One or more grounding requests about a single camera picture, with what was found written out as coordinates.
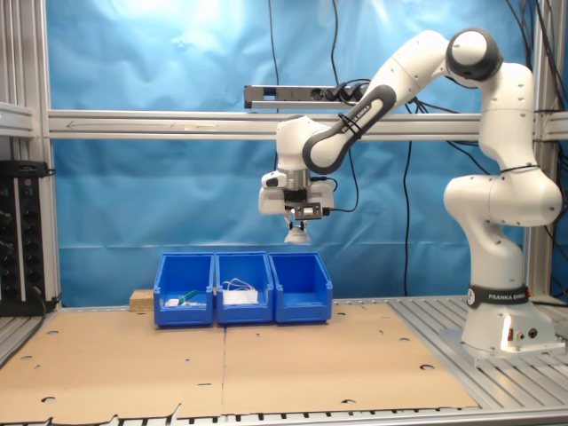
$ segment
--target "plastic storage bin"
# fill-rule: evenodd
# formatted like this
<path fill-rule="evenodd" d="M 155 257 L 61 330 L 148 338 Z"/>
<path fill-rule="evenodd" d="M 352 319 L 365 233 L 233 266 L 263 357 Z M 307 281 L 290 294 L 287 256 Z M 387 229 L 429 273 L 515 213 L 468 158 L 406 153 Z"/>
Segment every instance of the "plastic storage bin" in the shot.
<path fill-rule="evenodd" d="M 213 324 L 213 253 L 165 253 L 154 283 L 154 322 L 160 327 Z M 166 306 L 192 290 L 187 302 L 197 306 Z"/>
<path fill-rule="evenodd" d="M 276 322 L 326 322 L 331 318 L 333 285 L 318 253 L 269 255 L 276 287 Z"/>
<path fill-rule="evenodd" d="M 274 320 L 274 284 L 268 256 L 264 252 L 217 253 L 217 322 L 255 324 Z M 233 278 L 258 291 L 258 304 L 224 304 L 223 289 Z"/>

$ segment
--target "cardboard floor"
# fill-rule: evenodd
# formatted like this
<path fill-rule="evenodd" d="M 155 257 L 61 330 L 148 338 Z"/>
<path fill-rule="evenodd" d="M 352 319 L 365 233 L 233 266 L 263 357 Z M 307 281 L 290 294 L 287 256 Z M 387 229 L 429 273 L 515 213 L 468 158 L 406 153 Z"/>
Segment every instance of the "cardboard floor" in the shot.
<path fill-rule="evenodd" d="M 0 423 L 475 406 L 386 304 L 327 325 L 156 329 L 61 313 L 0 369 Z"/>

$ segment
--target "blue curtain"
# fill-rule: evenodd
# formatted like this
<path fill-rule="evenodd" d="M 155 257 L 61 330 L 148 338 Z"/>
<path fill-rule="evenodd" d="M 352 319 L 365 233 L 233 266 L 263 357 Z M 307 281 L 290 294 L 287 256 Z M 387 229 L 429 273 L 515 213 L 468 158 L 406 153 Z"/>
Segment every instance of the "blue curtain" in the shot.
<path fill-rule="evenodd" d="M 275 84 L 267 0 L 48 0 L 51 102 L 55 109 L 243 111 L 243 86 Z M 489 31 L 506 61 L 523 62 L 505 2 L 338 0 L 335 63 L 341 81 L 371 77 L 408 38 Z M 331 0 L 273 0 L 280 84 L 334 84 Z M 424 101 L 477 112 L 478 91 L 439 79 Z M 356 212 L 310 224 L 312 245 L 282 244 L 280 217 L 256 209 L 273 141 L 55 140 L 63 301 L 126 304 L 153 285 L 171 251 L 320 252 L 335 297 L 401 296 L 407 142 L 359 143 Z M 496 164 L 467 148 L 490 171 Z M 416 142 L 408 173 L 411 295 L 464 294 L 469 248 L 446 213 L 454 177 L 479 173 L 443 141 Z M 337 207 L 355 191 L 348 162 L 334 176 Z M 522 230 L 509 235 L 522 242 Z"/>

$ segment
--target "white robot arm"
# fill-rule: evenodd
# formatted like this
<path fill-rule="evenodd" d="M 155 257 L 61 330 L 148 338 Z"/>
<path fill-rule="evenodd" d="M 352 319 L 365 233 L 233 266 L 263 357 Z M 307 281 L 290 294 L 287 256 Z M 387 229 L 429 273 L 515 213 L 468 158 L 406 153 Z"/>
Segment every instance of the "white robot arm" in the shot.
<path fill-rule="evenodd" d="M 470 246 L 470 309 L 463 341 L 482 351 L 560 350 L 564 344 L 556 341 L 550 319 L 528 300 L 522 251 L 505 238 L 501 225 L 548 225 L 561 209 L 562 196 L 533 154 L 532 74 L 522 65 L 503 63 L 484 30 L 463 30 L 449 42 L 433 31 L 420 33 L 386 61 L 361 101 L 331 127 L 306 116 L 281 122 L 278 169 L 263 177 L 259 210 L 284 215 L 287 241 L 309 240 L 305 221 L 322 218 L 334 207 L 331 185 L 312 182 L 310 171 L 336 171 L 350 146 L 377 120 L 440 76 L 482 91 L 479 147 L 501 167 L 498 176 L 453 179 L 444 195 Z M 302 221 L 299 228 L 290 215 Z"/>

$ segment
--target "table surface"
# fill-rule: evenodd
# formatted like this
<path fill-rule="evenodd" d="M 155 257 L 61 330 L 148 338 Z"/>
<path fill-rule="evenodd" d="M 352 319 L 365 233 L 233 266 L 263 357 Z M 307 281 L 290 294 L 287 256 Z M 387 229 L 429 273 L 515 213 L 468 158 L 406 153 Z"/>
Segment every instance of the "table surface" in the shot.
<path fill-rule="evenodd" d="M 568 354 L 521 359 L 491 359 L 477 364 L 456 352 L 440 331 L 462 328 L 467 315 L 464 296 L 341 299 L 334 304 L 387 303 L 461 383 L 479 407 L 440 410 L 386 410 L 334 413 L 226 415 L 215 418 L 113 419 L 109 426 L 166 426 L 239 422 L 255 426 L 296 423 L 368 424 L 566 424 L 568 423 Z M 559 326 L 568 326 L 568 309 L 540 307 Z M 128 306 L 63 309 L 67 312 L 127 311 Z M 26 338 L 38 318 L 0 318 L 0 360 Z"/>

